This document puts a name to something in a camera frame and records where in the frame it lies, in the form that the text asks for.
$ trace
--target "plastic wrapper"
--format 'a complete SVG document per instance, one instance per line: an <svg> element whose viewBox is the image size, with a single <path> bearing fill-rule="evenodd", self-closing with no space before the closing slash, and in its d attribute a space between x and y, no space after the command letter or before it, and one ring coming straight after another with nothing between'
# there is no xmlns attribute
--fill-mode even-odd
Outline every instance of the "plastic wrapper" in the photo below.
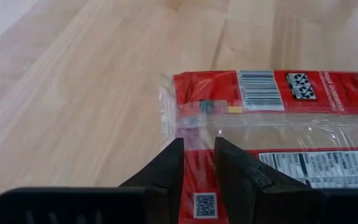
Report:
<svg viewBox="0 0 358 224"><path fill-rule="evenodd" d="M162 90L165 135L185 139L180 223L228 223L216 136L311 187L358 187L358 73L185 72Z"/></svg>

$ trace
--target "qr code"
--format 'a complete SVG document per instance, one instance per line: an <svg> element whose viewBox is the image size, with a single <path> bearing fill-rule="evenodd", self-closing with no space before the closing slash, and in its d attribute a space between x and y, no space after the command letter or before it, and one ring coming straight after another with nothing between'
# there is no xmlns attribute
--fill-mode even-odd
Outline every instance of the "qr code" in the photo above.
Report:
<svg viewBox="0 0 358 224"><path fill-rule="evenodd" d="M216 193L194 194L194 218L218 218Z"/></svg>

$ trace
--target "wooden floor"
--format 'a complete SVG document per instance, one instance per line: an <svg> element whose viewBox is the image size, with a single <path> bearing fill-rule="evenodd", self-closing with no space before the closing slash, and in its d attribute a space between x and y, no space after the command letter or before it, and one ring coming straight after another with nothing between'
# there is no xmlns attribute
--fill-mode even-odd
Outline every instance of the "wooden floor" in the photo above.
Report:
<svg viewBox="0 0 358 224"><path fill-rule="evenodd" d="M161 74L237 68L358 70L358 0L0 0L0 193L120 184Z"/></svg>

